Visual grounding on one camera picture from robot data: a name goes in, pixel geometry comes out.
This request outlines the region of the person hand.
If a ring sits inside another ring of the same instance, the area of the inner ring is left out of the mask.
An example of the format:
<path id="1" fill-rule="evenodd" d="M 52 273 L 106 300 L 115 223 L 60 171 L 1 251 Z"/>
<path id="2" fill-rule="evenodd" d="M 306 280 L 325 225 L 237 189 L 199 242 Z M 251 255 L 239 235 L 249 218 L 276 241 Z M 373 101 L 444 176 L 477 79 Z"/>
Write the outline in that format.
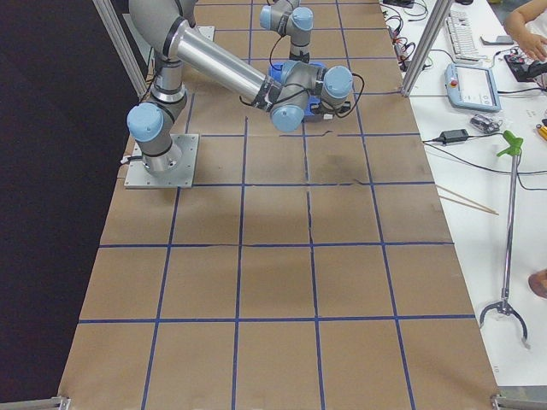
<path id="1" fill-rule="evenodd" d="M 546 38 L 542 35 L 529 32 L 525 29 L 518 34 L 512 34 L 525 55 L 536 61 L 546 60 Z"/>

